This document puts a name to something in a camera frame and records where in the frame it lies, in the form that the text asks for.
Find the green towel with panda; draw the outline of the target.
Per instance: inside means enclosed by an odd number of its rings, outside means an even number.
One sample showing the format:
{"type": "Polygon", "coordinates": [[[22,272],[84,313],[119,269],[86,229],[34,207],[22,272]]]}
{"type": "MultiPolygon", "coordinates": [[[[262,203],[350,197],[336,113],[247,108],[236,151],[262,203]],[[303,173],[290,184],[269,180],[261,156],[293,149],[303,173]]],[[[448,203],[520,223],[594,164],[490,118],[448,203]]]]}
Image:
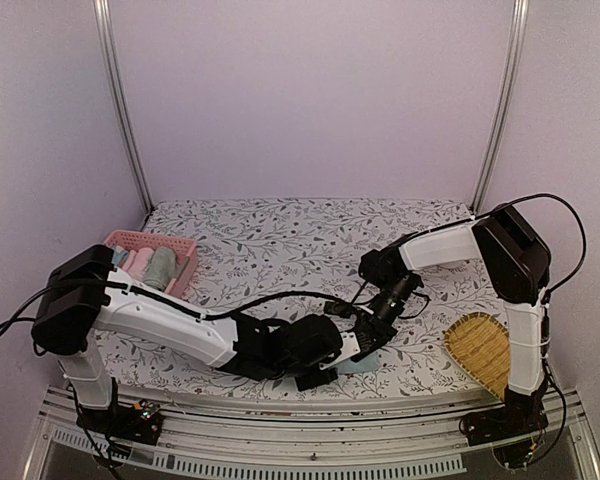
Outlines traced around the green towel with panda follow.
{"type": "Polygon", "coordinates": [[[153,289],[165,291],[176,269],[176,253],[168,247],[159,247],[154,251],[142,282],[153,289]]]}

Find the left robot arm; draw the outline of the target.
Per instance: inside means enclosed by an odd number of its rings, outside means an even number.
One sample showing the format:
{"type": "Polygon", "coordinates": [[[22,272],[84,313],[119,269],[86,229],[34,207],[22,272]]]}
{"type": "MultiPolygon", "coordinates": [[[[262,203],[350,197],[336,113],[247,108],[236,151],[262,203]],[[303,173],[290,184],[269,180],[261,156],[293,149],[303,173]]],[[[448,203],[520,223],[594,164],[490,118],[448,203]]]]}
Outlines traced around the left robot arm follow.
{"type": "Polygon", "coordinates": [[[342,333],[324,315],[292,323],[259,320],[236,310],[213,314],[133,279],[113,263],[112,249],[97,244],[57,267],[31,299],[39,305],[27,318],[17,310],[0,324],[0,337],[27,321],[37,350],[57,357],[78,402],[108,434],[128,426],[94,340],[97,330],[143,339],[188,355],[206,366],[251,380],[316,375],[340,356],[342,333]]]}

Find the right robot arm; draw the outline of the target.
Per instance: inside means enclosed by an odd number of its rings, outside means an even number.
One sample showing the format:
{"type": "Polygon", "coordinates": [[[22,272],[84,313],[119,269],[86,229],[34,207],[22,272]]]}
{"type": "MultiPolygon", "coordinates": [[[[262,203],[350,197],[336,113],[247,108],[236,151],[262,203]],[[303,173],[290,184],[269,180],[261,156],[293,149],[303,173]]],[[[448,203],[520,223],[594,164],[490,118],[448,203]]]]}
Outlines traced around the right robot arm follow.
{"type": "Polygon", "coordinates": [[[509,372],[497,427],[517,436],[536,417],[526,397],[546,383],[543,360],[550,335],[544,316],[549,296],[548,246],[516,210],[501,204],[479,217],[405,235],[361,259],[359,275],[380,290],[430,267],[465,260],[484,263],[492,288],[503,301],[509,339],[509,372]]]}

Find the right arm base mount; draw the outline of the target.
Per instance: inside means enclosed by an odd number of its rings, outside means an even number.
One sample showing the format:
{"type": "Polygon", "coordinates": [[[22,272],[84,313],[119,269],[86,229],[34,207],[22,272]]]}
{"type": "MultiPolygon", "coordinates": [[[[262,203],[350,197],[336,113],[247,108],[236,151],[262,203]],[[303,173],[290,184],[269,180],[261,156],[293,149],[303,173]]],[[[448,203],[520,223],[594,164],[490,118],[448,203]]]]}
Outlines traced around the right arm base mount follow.
{"type": "Polygon", "coordinates": [[[547,426],[548,419],[543,409],[530,416],[524,416],[519,408],[506,406],[470,412],[459,421],[459,431],[470,446],[540,432],[547,426]]]}

